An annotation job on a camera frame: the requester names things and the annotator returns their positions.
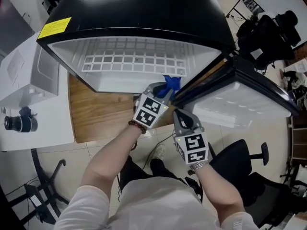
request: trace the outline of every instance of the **white table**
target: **white table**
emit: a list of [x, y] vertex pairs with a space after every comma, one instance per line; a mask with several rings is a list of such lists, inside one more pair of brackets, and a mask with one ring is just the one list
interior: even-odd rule
[[[70, 114], [68, 72], [64, 67], [59, 67], [58, 96], [30, 105], [29, 108], [32, 114], [37, 113], [37, 131], [18, 133], [6, 130], [1, 117], [1, 151], [42, 148], [75, 141]], [[11, 115], [17, 116], [18, 112], [12, 110]]]

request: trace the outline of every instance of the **black pants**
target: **black pants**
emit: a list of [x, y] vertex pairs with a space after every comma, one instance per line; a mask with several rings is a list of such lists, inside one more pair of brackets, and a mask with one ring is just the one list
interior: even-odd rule
[[177, 178], [173, 173], [171, 173], [164, 166], [163, 161], [160, 159], [152, 159], [150, 162], [150, 168], [153, 172], [153, 175], [149, 175], [145, 171], [143, 171], [138, 165], [136, 165], [132, 161], [132, 158], [129, 156], [124, 167], [120, 171], [120, 181], [119, 181], [120, 191], [122, 191], [123, 188], [131, 181], [139, 179], [147, 179], [156, 176], [173, 178], [185, 183], [182, 179]]

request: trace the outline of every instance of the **sneaker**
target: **sneaker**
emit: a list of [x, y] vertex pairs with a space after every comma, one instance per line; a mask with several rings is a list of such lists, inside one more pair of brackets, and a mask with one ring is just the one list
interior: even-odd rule
[[160, 159], [163, 160], [164, 158], [164, 154], [165, 154], [165, 145], [164, 144], [160, 144], [154, 151], [153, 157], [151, 160], [153, 159]]

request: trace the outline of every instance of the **silver watch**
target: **silver watch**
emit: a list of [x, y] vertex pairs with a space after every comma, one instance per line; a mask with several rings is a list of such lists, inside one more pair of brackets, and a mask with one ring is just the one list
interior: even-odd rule
[[191, 168], [191, 170], [196, 171], [196, 170], [200, 169], [201, 167], [205, 166], [208, 163], [209, 163], [209, 160], [197, 162], [197, 163], [191, 164], [190, 168]]

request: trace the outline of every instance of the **white wire shelf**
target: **white wire shelf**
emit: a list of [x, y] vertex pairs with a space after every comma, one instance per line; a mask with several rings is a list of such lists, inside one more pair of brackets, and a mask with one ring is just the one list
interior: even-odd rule
[[139, 72], [186, 77], [187, 44], [146, 38], [91, 39], [82, 72]]

